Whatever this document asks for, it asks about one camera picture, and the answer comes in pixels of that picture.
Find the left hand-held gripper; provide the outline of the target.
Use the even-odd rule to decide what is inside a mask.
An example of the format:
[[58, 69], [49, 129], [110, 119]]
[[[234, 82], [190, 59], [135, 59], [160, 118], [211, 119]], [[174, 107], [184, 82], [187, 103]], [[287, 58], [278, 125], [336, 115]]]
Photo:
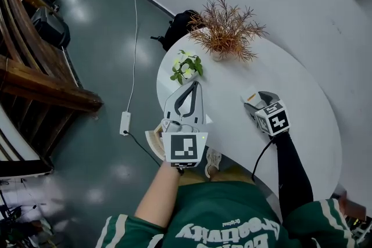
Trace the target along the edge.
[[166, 100], [164, 117], [167, 118], [162, 120], [165, 160], [172, 167], [196, 167], [208, 138], [205, 126], [198, 125], [204, 121], [201, 84], [191, 81], [175, 90]]

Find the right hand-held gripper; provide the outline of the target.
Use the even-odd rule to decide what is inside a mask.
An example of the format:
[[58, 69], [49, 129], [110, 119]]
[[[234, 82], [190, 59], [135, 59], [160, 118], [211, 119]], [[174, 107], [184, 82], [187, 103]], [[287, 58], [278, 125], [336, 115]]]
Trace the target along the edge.
[[272, 92], [259, 91], [258, 93], [250, 103], [244, 103], [244, 108], [257, 128], [269, 136], [276, 136], [288, 130], [291, 123], [284, 102]]

